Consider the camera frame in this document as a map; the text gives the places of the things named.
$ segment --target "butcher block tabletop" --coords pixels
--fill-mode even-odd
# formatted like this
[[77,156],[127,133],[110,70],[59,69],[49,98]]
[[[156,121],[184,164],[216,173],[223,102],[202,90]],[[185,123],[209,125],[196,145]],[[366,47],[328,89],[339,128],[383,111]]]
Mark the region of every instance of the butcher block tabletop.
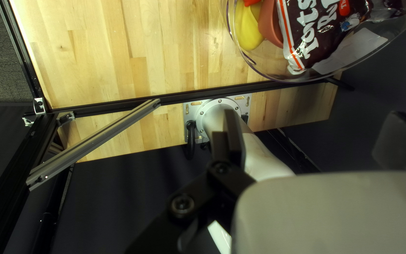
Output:
[[[9,0],[49,107],[267,80],[244,62],[220,0]],[[252,95],[254,131],[325,120],[336,87]],[[65,146],[126,112],[77,118]],[[162,106],[80,161],[184,143],[181,104]]]

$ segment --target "red object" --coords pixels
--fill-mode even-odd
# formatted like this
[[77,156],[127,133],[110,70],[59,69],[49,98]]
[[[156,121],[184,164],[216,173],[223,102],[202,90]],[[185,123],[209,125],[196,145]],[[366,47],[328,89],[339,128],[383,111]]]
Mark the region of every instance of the red object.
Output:
[[245,5],[245,7],[248,7],[252,4],[259,3],[259,2],[261,2],[261,0],[244,0],[244,5]]
[[347,16],[350,13],[349,0],[339,1],[339,14],[341,16]]

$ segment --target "clear plastic bowl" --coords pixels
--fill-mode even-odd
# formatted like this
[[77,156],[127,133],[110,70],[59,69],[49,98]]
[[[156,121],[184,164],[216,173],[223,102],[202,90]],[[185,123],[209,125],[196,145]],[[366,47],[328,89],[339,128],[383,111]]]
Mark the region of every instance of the clear plastic bowl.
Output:
[[[243,0],[221,0],[221,10],[223,16],[225,17],[228,32],[230,33],[231,38],[233,39],[238,49],[241,51],[241,55],[243,56],[244,60],[252,69],[254,69],[265,78],[269,78],[271,80],[276,80],[279,82],[307,82],[322,79],[328,76],[332,76],[337,72],[344,71],[375,54],[406,29],[406,14],[399,18],[385,20],[379,23],[373,23],[370,21],[363,22],[356,28],[354,28],[351,33],[356,33],[363,28],[367,28],[369,31],[374,32],[375,34],[383,38],[386,38],[387,41],[380,45],[378,48],[372,50],[370,53],[364,55],[363,57],[329,73],[321,74],[311,68],[306,70],[302,74],[293,75],[287,70],[288,61],[283,56],[283,49],[275,46],[268,40],[265,39],[257,48],[251,51],[241,48],[236,35],[234,20],[236,11],[238,10],[238,8],[242,7],[243,4]],[[406,10],[406,0],[403,0],[403,6]]]

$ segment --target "screw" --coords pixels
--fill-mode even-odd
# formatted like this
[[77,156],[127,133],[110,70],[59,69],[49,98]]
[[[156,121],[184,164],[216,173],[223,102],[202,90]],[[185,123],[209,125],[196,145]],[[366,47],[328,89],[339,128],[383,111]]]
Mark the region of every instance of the screw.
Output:
[[186,214],[194,209],[194,200],[186,194],[181,194],[172,200],[172,211],[178,214]]
[[230,166],[223,162],[217,163],[214,166],[214,168],[216,169],[216,172],[219,174],[225,174],[230,170]]

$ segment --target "candy wrapper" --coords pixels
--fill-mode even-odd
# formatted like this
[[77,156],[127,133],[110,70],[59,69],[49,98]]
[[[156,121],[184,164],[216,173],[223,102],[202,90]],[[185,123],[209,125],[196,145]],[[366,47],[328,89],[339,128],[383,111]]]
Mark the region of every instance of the candy wrapper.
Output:
[[277,0],[283,55],[300,74],[328,58],[353,28],[405,14],[400,0]]

